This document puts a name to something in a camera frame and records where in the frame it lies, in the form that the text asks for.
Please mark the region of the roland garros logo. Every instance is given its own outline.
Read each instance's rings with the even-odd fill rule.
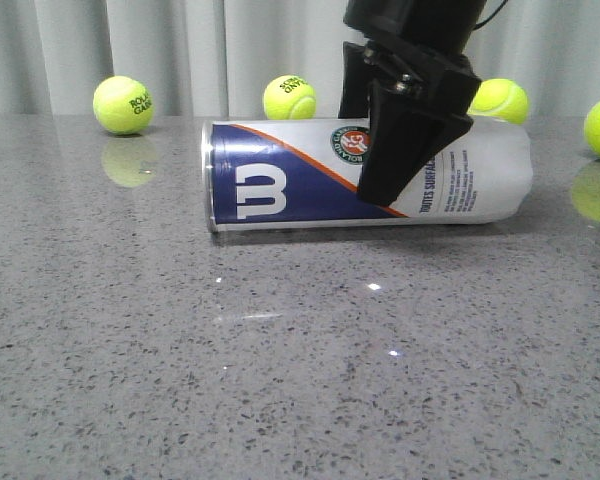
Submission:
[[[361,165],[369,148],[369,129],[342,127],[331,134],[333,151],[345,162]]]

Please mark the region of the blue label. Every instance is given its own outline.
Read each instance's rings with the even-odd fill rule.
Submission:
[[[283,141],[214,125],[211,144],[217,224],[394,218]]]

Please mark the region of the granite countertop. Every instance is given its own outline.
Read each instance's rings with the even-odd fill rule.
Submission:
[[[91,117],[0,115],[0,479],[600,479],[581,125],[526,124],[500,222],[214,236],[200,121],[137,178]]]

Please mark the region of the black cable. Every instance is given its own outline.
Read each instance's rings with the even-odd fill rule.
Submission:
[[[483,20],[480,23],[477,23],[475,27],[473,27],[474,30],[478,30],[479,28],[484,27],[487,23],[489,23],[491,20],[493,20],[493,17],[495,17],[498,13],[500,13],[500,10],[502,10],[504,8],[504,6],[507,4],[509,0],[502,0],[502,3],[500,4],[500,6],[498,8],[496,8],[495,12],[493,12],[486,20]]]

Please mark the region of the curtain fold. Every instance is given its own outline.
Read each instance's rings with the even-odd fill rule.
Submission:
[[[501,0],[488,0],[484,16]],[[112,74],[147,85],[159,115],[262,118],[271,79],[316,88],[337,114],[347,0],[0,0],[0,113],[84,114]],[[584,115],[600,99],[600,0],[510,0],[466,54],[509,77],[532,114]]]

